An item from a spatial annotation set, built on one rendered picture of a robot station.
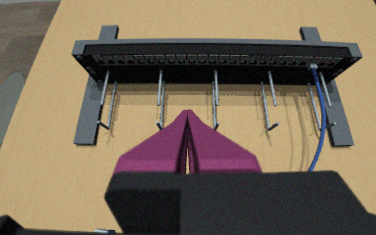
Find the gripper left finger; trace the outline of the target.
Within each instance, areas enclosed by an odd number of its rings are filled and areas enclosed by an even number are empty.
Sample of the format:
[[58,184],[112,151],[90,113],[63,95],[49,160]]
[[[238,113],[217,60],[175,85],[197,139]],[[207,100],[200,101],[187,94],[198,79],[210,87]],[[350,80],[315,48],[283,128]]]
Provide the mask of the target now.
[[187,110],[183,110],[171,124],[121,155],[113,174],[119,171],[186,173],[186,164]]

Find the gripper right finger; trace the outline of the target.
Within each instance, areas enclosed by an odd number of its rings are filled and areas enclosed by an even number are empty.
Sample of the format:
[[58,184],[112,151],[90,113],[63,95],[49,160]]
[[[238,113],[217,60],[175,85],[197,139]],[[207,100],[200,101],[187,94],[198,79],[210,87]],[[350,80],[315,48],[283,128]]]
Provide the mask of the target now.
[[253,153],[203,123],[192,110],[187,110],[187,145],[189,173],[262,172]]

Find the blue patch cord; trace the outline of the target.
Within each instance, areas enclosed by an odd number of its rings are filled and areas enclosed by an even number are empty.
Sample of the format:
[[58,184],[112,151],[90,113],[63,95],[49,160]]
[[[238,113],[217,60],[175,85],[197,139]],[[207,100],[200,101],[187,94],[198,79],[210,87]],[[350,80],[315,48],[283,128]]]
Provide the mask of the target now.
[[322,96],[321,88],[320,88],[320,85],[319,85],[318,76],[314,76],[313,77],[313,81],[314,81],[315,86],[316,86],[316,90],[317,90],[318,98],[319,98],[319,102],[320,102],[320,108],[321,108],[321,132],[320,132],[320,138],[319,138],[318,147],[317,147],[315,156],[313,158],[313,161],[312,161],[312,163],[311,163],[308,171],[313,171],[313,169],[314,169],[314,167],[315,167],[315,165],[317,163],[317,160],[319,158],[319,155],[320,155],[320,152],[321,152],[321,149],[322,149],[322,145],[323,145],[323,141],[324,141],[324,136],[325,136],[325,127],[326,127],[325,106],[324,106],[324,101],[323,101],[323,96]]

